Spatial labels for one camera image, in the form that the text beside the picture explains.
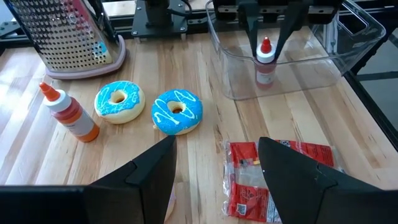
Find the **clear plastic bin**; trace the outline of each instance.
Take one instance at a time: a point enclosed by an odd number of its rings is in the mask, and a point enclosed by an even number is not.
[[[342,8],[348,12],[338,12],[327,25],[303,26],[295,31],[276,64],[263,65],[252,57],[249,39],[238,23],[217,20],[212,1],[207,2],[215,50],[211,61],[223,93],[234,100],[243,100],[334,85],[386,33],[378,21],[353,1],[345,0]],[[347,20],[355,26],[345,25]],[[259,22],[257,41],[266,35],[276,46],[280,22]],[[270,75],[258,72],[269,69],[274,71]]]

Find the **cable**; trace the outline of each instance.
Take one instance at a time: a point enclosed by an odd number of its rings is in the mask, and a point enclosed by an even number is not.
[[[187,16],[189,16],[190,14],[192,14],[192,7],[191,7],[191,4],[189,4],[189,2],[187,1],[187,0],[181,0],[181,2],[184,2],[187,6],[188,6],[188,8],[189,8],[189,11],[188,12],[178,12],[178,11],[176,11],[176,10],[173,10],[173,9],[167,9],[171,14],[174,14],[174,15],[177,15],[177,16],[183,16],[183,17],[187,17]]]

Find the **wood grain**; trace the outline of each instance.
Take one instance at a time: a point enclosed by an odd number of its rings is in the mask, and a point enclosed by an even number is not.
[[[219,68],[211,62],[208,34],[189,35],[186,42],[127,40],[126,47],[129,54],[119,72],[74,81],[45,76],[33,48],[5,51],[0,57],[0,184],[99,179],[165,137],[152,128],[152,102],[165,90],[184,88],[202,99],[204,116],[196,129],[177,138],[177,203],[169,223],[251,223],[221,212],[225,140],[269,136],[332,145],[352,176],[382,189],[398,188],[398,153],[344,78],[331,87],[233,101],[216,79]],[[106,123],[93,106],[98,90],[116,80],[133,81],[146,94],[142,114],[122,125]],[[83,105],[100,125],[95,141],[78,142],[50,116],[38,89],[41,81]]]

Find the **donut hole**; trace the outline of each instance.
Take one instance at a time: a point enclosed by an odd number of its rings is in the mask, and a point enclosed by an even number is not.
[[[185,110],[185,104],[176,101],[170,101],[167,103],[167,107],[172,113],[181,113]]]
[[[127,98],[127,95],[121,91],[121,90],[116,90],[113,93],[111,93],[111,99],[110,101],[114,104],[121,103]]]

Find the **pink grater base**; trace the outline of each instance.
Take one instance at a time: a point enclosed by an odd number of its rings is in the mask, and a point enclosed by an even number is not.
[[[54,79],[60,79],[60,80],[71,80],[71,79],[79,79],[79,78],[89,78],[89,77],[95,77],[98,75],[104,75],[108,74],[111,72],[114,72],[118,70],[123,62],[124,58],[126,57],[126,44],[124,43],[124,39],[122,36],[119,37],[119,44],[120,44],[120,53],[118,59],[109,65],[106,65],[105,67],[102,68],[97,68],[94,70],[90,71],[84,71],[84,72],[68,72],[68,73],[60,73],[60,72],[51,72],[47,68],[45,69],[46,74]]]

